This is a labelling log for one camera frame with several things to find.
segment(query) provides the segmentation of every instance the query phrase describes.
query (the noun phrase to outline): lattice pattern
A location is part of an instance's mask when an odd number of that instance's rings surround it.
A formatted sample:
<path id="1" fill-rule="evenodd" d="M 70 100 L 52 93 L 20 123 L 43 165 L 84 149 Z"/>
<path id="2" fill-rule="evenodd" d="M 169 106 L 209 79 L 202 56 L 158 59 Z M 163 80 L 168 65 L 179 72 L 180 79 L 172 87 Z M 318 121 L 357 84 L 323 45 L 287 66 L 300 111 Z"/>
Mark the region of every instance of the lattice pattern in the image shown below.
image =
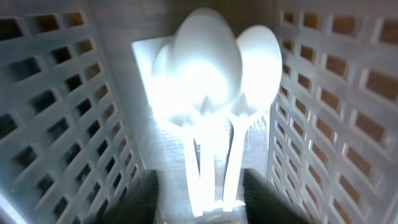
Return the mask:
<path id="1" fill-rule="evenodd" d="M 276 3 L 284 75 L 271 109 L 269 179 L 311 219 L 392 223 L 398 5 Z"/>
<path id="2" fill-rule="evenodd" d="M 0 178 L 35 223 L 101 215 L 139 180 L 132 134 L 83 6 L 37 3 L 0 18 Z"/>

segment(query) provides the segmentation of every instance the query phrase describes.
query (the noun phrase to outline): perforated basket wall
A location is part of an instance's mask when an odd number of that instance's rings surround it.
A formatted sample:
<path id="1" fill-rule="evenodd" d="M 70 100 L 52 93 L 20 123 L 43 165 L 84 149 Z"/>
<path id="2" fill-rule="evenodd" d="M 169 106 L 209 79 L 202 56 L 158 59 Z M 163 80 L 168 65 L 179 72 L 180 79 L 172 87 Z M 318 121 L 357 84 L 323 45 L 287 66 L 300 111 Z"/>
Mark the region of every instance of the perforated basket wall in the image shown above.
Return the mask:
<path id="1" fill-rule="evenodd" d="M 276 1 L 268 178 L 323 223 L 395 223 L 398 5 Z"/>
<path id="2" fill-rule="evenodd" d="M 87 3 L 1 1 L 0 15 L 1 193 L 28 222 L 101 215 L 143 168 Z"/>

